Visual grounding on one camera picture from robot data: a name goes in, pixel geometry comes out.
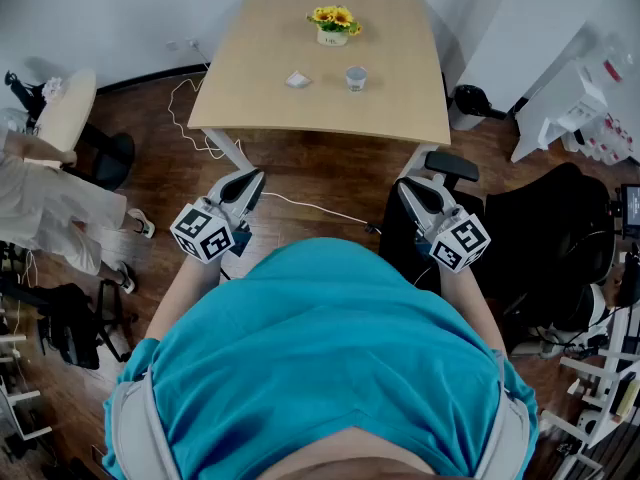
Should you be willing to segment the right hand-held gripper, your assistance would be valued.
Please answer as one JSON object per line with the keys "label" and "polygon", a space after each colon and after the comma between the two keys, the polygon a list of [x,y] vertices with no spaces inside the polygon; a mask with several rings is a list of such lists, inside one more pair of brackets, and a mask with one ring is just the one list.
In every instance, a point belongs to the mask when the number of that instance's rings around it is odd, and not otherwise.
{"label": "right hand-held gripper", "polygon": [[416,225],[416,247],[453,273],[479,259],[491,238],[476,214],[458,204],[444,186],[445,178],[400,178],[400,201]]}

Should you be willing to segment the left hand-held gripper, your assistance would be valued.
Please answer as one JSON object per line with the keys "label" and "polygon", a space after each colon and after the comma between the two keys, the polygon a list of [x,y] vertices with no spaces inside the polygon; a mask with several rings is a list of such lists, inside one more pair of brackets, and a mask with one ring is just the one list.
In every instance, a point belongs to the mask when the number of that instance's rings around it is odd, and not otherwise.
{"label": "left hand-held gripper", "polygon": [[240,257],[252,236],[247,215],[265,185],[260,169],[241,169],[222,177],[206,196],[186,204],[170,227],[179,247],[209,264],[224,253]]}

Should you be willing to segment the person's left forearm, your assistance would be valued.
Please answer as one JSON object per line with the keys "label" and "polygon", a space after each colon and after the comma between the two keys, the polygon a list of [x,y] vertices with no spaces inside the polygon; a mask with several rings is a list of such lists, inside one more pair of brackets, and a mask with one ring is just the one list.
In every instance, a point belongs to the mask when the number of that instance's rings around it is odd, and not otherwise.
{"label": "person's left forearm", "polygon": [[161,341],[176,322],[219,285],[221,258],[204,264],[188,256],[169,286],[146,330],[146,339]]}

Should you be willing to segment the person's right forearm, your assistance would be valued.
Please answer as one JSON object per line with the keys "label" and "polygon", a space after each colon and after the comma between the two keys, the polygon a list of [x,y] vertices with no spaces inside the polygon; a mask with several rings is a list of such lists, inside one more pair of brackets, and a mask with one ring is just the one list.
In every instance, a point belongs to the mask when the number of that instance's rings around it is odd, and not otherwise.
{"label": "person's right forearm", "polygon": [[494,316],[469,267],[454,273],[439,266],[441,297],[453,306],[493,350],[506,353]]}

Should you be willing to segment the white table leg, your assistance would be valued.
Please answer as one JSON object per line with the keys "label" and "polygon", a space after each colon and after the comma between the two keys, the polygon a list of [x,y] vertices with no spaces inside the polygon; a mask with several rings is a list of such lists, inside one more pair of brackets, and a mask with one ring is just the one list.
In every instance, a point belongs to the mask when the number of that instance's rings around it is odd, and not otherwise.
{"label": "white table leg", "polygon": [[406,176],[419,176],[423,171],[426,170],[425,161],[427,155],[432,151],[436,151],[437,149],[438,145],[436,144],[419,144],[400,172],[399,178],[403,178]]}
{"label": "white table leg", "polygon": [[253,164],[245,156],[241,147],[237,145],[221,129],[203,129],[205,144],[215,159],[226,157],[240,170],[253,170]]}

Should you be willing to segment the black office chair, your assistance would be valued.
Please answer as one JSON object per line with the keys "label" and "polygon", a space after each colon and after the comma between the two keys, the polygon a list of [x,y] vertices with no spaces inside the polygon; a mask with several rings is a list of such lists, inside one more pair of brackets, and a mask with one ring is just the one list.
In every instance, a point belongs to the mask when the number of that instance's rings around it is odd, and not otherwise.
{"label": "black office chair", "polygon": [[484,200],[455,188],[459,179],[478,180],[474,163],[432,151],[425,166],[444,175],[456,202],[488,232],[491,242],[471,268],[482,293],[513,323],[529,327],[570,287],[608,275],[615,248],[609,192],[576,165],[564,163]]}

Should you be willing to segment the black bag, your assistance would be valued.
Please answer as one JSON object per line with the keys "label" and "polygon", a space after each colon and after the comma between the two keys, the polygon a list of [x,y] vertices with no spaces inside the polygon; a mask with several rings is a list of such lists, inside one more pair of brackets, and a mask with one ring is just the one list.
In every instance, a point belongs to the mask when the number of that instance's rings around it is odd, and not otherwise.
{"label": "black bag", "polygon": [[506,112],[494,108],[485,92],[477,86],[458,85],[455,88],[453,100],[465,115],[498,120],[504,120],[507,116]]}

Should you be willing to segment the person's teal shirt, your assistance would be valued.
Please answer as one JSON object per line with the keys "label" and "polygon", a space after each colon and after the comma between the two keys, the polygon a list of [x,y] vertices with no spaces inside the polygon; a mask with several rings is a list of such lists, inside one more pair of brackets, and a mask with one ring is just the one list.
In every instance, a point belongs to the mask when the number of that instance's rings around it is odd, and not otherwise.
{"label": "person's teal shirt", "polygon": [[315,238],[222,281],[134,349],[104,405],[117,480],[256,480],[357,427],[435,480],[522,480],[534,391],[441,291],[366,248]]}

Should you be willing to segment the white shelf unit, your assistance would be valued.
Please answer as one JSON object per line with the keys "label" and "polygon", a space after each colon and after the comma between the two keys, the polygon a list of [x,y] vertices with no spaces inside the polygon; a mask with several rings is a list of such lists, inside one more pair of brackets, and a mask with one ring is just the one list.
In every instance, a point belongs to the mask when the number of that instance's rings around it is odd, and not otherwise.
{"label": "white shelf unit", "polygon": [[582,134],[597,116],[610,113],[636,143],[640,164],[640,38],[620,31],[577,33],[515,112],[519,141],[513,163],[560,139],[587,157]]}

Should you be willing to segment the small black screen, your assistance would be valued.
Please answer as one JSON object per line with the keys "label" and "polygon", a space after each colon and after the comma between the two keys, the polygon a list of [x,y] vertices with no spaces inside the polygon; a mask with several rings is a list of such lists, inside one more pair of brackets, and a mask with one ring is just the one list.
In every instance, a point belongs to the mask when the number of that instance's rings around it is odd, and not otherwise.
{"label": "small black screen", "polygon": [[622,235],[640,239],[640,184],[621,186]]}

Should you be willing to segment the row of red-label bottles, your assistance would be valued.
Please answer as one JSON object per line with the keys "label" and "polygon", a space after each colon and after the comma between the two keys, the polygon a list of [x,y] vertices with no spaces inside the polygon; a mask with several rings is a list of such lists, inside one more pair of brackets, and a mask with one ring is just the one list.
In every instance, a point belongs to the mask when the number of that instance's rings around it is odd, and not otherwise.
{"label": "row of red-label bottles", "polygon": [[636,143],[619,119],[610,113],[597,116],[582,130],[587,151],[593,158],[612,166],[622,161],[636,162]]}

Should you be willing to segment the round white side table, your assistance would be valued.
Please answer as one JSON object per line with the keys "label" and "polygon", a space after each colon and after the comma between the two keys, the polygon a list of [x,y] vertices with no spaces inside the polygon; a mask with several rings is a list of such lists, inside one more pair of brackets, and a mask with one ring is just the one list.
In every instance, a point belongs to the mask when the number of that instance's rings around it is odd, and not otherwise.
{"label": "round white side table", "polygon": [[62,90],[47,103],[36,122],[36,135],[63,151],[82,141],[95,150],[90,173],[47,161],[60,169],[103,189],[114,191],[127,179],[135,159],[135,143],[127,133],[108,136],[88,122],[97,94],[97,78],[89,68],[75,72]]}

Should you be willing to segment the sunflowers in white pot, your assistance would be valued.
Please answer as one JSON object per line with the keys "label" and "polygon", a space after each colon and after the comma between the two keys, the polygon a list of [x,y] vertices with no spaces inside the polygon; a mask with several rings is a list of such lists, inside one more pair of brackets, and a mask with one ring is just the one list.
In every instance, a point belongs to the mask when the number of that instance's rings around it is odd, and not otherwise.
{"label": "sunflowers in white pot", "polygon": [[318,7],[306,16],[306,20],[317,28],[317,43],[327,47],[344,46],[350,36],[357,36],[362,31],[362,25],[344,6]]}

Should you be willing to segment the white metal rack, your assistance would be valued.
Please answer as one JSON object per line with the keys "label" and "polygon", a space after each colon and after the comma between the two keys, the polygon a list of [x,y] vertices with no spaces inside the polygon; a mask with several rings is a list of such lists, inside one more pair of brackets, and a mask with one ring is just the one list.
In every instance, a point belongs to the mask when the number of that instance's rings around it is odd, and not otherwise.
{"label": "white metal rack", "polygon": [[640,303],[626,313],[616,313],[612,337],[606,348],[596,355],[604,364],[595,366],[585,360],[562,358],[560,364],[575,370],[578,379],[591,380],[595,385],[581,395],[586,408],[578,422],[572,424],[558,415],[544,410],[542,421],[552,428],[568,434],[572,441],[552,480],[566,480],[574,466],[581,464],[591,470],[591,477],[603,477],[604,467],[586,455],[586,452],[613,435],[618,427],[632,419],[630,413],[640,394],[640,351],[626,352],[624,345],[630,341],[632,331],[640,341]]}

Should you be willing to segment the person's bare neck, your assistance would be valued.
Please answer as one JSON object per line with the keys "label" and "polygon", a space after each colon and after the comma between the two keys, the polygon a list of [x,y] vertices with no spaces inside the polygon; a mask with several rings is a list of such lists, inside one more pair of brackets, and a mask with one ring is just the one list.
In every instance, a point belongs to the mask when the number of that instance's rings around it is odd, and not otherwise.
{"label": "person's bare neck", "polygon": [[312,442],[269,466],[256,480],[435,480],[413,452],[357,427]]}

